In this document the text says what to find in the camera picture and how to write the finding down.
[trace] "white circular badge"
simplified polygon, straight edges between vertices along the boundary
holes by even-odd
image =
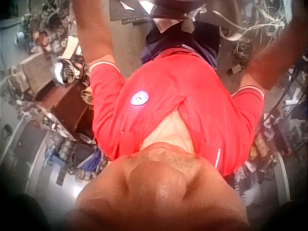
[[[130,103],[135,106],[144,105],[149,100],[149,94],[145,91],[141,90],[138,91],[134,96],[131,98]]]

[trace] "red polo shirt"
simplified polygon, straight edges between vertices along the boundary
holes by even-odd
[[[192,51],[168,49],[127,81],[114,64],[99,62],[91,67],[90,82],[93,131],[111,160],[138,152],[144,139],[175,109],[196,153],[221,175],[232,173],[248,158],[263,93],[246,87],[232,97],[213,68]]]

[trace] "nose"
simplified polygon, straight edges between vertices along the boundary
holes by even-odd
[[[145,161],[132,170],[128,190],[141,210],[166,207],[183,199],[186,176],[160,161]]]

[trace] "man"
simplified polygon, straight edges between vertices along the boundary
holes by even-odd
[[[247,230],[245,206],[223,176],[247,159],[265,94],[308,44],[307,22],[294,20],[254,58],[231,96],[214,71],[215,27],[202,40],[202,30],[179,26],[151,32],[144,65],[125,81],[100,6],[73,3],[93,131],[113,162],[79,195],[74,229]]]

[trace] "workshop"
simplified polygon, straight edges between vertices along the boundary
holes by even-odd
[[[301,229],[307,0],[10,0],[0,37],[10,229]]]

